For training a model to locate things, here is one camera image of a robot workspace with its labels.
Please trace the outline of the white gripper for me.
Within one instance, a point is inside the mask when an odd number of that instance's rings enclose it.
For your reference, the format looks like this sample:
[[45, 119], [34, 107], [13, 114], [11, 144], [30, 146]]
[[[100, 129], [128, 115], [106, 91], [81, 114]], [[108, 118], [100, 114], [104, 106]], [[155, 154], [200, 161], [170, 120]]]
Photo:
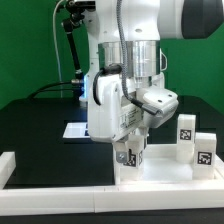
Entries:
[[93, 88], [89, 91], [88, 134], [93, 141], [115, 142], [116, 161], [125, 164], [129, 161], [128, 141], [120, 139], [139, 127], [143, 112], [123, 95], [119, 75], [100, 77], [97, 90], [101, 105], [93, 99]]

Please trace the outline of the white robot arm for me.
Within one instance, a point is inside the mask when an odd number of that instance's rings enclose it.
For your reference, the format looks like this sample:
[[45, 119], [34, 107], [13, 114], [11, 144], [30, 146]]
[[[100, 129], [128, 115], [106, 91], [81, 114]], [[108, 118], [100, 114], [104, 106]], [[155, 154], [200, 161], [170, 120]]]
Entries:
[[169, 120], [177, 95], [164, 77], [162, 39], [205, 39], [224, 24], [224, 0], [93, 0], [84, 13], [89, 37], [88, 133], [128, 163], [150, 128]]

